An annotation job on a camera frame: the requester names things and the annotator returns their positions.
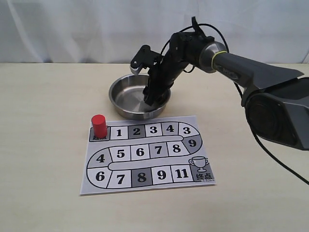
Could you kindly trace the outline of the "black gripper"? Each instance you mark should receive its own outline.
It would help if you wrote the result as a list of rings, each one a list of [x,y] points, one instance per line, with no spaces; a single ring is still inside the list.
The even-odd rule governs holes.
[[[171,88],[175,79],[189,65],[198,65],[203,48],[203,35],[197,32],[177,32],[169,40],[169,49],[162,61],[149,70],[148,85],[143,90],[149,106],[161,103],[161,95]]]

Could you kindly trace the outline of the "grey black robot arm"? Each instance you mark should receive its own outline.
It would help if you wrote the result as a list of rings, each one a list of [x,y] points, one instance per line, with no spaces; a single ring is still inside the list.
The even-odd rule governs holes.
[[[192,64],[206,73],[219,72],[243,87],[241,105],[251,130],[270,142],[300,150],[309,148],[309,80],[295,70],[234,55],[213,37],[174,33],[164,56],[148,46],[141,50],[149,80],[144,101],[152,105]]]

